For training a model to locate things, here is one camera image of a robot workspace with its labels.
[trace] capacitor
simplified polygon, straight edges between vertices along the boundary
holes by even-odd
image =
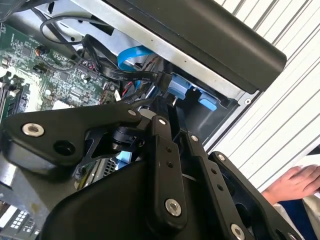
[[[90,81],[90,77],[86,77],[86,78],[83,80],[84,84],[87,84],[89,81]]]
[[[50,91],[49,89],[45,90],[44,93],[45,93],[46,95],[51,95],[51,91]]]

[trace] black plastic bracket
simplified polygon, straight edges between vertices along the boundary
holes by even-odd
[[[196,136],[188,133],[185,137],[189,143],[189,160],[198,168],[195,177],[203,187],[206,215],[215,235],[218,233],[220,239],[236,239],[231,226],[237,225],[243,231],[246,240],[253,240],[239,216],[218,165],[208,160]]]
[[[87,132],[103,127],[105,133],[119,126],[136,127],[140,121],[140,113],[127,104],[16,114],[1,124],[1,151],[14,165],[60,180],[70,176],[84,157]],[[44,133],[38,137],[26,134],[23,127],[28,123],[41,126]]]
[[[151,121],[148,144],[148,225],[156,233],[176,234],[187,225],[187,205],[179,149],[172,142],[170,123],[161,116]]]
[[[251,228],[255,239],[290,240],[289,234],[294,235],[297,240],[300,239],[292,227],[223,153],[215,151],[210,154],[209,159],[211,163],[216,163],[214,165],[218,168],[215,170],[221,171],[227,192],[232,196],[233,202],[228,203],[228,206],[236,206],[241,213],[242,221],[246,227]]]

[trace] sleeve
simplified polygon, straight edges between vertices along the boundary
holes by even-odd
[[[285,208],[281,206],[280,204],[276,203],[273,205],[274,209],[284,218],[284,220],[287,221],[288,224],[300,235],[302,240],[305,240],[304,237],[301,235],[301,233],[298,231],[294,223],[291,221],[289,215],[287,214]]]

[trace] black cable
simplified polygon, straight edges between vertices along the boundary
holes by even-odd
[[[118,69],[112,69],[110,67],[102,66],[100,72],[107,78],[120,80],[120,81],[148,81],[155,82],[157,80],[158,74],[151,71],[122,71]]]
[[[109,24],[103,22],[103,21],[99,21],[99,20],[94,20],[91,19],[89,17],[82,17],[82,16],[72,16],[72,15],[62,15],[62,16],[54,16],[46,21],[44,21],[41,25],[40,25],[40,32],[41,34],[48,39],[50,42],[55,43],[55,44],[62,44],[62,45],[78,45],[78,44],[82,44],[82,41],[54,41],[52,39],[50,39],[49,37],[47,37],[44,33],[44,27],[48,24],[54,24],[58,21],[61,20],[65,20],[65,19],[74,19],[74,20],[78,20],[78,21],[83,21],[83,22],[89,22],[89,23],[93,23],[93,24],[99,24],[99,25],[104,25],[104,26],[109,26]]]
[[[32,12],[42,21],[45,22],[48,19],[43,15],[41,11],[38,9],[32,8]],[[48,24],[47,28],[52,32],[52,34],[60,41],[60,42],[66,42],[67,40],[61,35],[61,33],[56,29],[56,27],[53,24]],[[73,54],[75,54],[78,58],[85,60],[83,57],[81,57],[77,51],[70,45],[66,45],[68,50],[70,50]]]
[[[25,2],[17,12],[23,12],[23,11],[26,11],[26,10],[29,10],[29,9],[33,9],[37,6],[40,6],[42,4],[48,4],[48,3],[52,3],[52,2],[55,2],[57,0],[30,0],[30,1],[27,1]]]
[[[126,104],[131,104],[133,103],[136,99],[140,98],[143,94],[145,94],[150,87],[150,83],[144,83],[142,86],[135,91],[133,94],[130,96],[126,96],[125,98],[121,99],[120,101],[117,101],[117,103],[126,103]]]
[[[91,43],[91,38],[93,38],[91,35],[87,34],[84,36],[84,38],[82,39],[82,45],[83,45],[83,49],[89,54],[89,56],[92,58],[93,63],[95,64],[95,66],[99,66],[99,57],[98,54],[95,50],[95,48],[93,47],[92,43]]]
[[[105,61],[107,60],[109,63],[113,65],[116,69],[119,69],[118,67],[118,57],[114,55],[108,48],[105,47],[100,41],[95,39],[93,36],[88,35],[88,41],[92,44],[92,46],[97,49],[100,53],[102,53],[105,56],[105,59],[103,58],[102,60]]]
[[[150,104],[152,104],[154,102],[155,98],[152,97],[152,98],[146,98],[146,99],[141,99],[141,100],[138,100],[138,101],[134,101],[131,106],[132,108],[134,109],[137,109],[141,106],[149,106]]]

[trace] motherboard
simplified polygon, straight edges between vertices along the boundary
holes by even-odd
[[[12,113],[115,102],[119,84],[85,61],[75,62],[52,49],[40,58],[39,47],[44,46],[7,24],[0,25],[0,121]]]

